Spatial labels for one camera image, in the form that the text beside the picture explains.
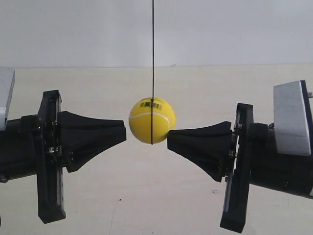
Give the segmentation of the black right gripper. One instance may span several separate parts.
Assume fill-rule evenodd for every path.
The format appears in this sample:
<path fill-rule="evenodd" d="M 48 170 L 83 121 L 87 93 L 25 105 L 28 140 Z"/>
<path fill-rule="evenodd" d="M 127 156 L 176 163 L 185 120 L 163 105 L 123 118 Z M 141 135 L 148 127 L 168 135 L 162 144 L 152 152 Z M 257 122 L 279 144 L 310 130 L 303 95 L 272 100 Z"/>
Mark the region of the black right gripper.
<path fill-rule="evenodd" d="M 282 154 L 272 125 L 253 120 L 253 106 L 239 103 L 235 137 L 237 161 L 228 175 L 220 227 L 241 233 L 246 223 L 249 186 L 256 185 L 312 199 L 313 157 Z M 168 132 L 169 150 L 185 157 L 214 181 L 226 175 L 232 141 L 231 122 Z"/>

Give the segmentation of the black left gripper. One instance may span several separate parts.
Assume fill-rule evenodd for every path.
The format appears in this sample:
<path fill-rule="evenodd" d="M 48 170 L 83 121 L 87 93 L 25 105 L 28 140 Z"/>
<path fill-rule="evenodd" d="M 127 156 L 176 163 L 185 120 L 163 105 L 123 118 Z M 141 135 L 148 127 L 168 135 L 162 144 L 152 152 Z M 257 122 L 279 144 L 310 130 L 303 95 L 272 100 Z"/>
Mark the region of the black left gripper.
<path fill-rule="evenodd" d="M 38 216 L 45 224 L 66 217 L 61 147 L 65 167 L 72 173 L 126 140 L 123 120 L 59 112 L 61 102 L 58 90 L 44 92 L 37 114 L 8 121 L 0 133 L 0 181 L 35 175 Z"/>

